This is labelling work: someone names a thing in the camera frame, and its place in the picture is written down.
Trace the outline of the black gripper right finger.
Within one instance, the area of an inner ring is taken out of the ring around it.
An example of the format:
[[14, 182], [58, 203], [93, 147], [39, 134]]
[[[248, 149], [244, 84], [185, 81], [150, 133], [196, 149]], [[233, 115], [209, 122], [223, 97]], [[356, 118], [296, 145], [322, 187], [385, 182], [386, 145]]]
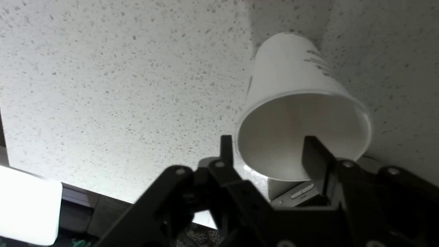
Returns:
[[314, 136], [303, 140], [301, 165], [318, 195], [341, 211], [353, 246], [439, 247], [433, 184], [397, 166], [366, 171]]

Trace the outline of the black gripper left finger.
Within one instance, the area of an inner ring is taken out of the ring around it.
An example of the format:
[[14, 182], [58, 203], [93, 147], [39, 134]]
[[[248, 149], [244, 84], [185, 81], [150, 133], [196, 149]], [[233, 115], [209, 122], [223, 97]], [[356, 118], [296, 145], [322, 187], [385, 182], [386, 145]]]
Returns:
[[230, 136], [219, 155], [197, 169], [172, 165], [116, 219], [93, 247], [175, 247], [198, 211], [208, 210], [222, 243], [217, 247], [279, 247], [289, 241], [279, 214], [233, 167]]

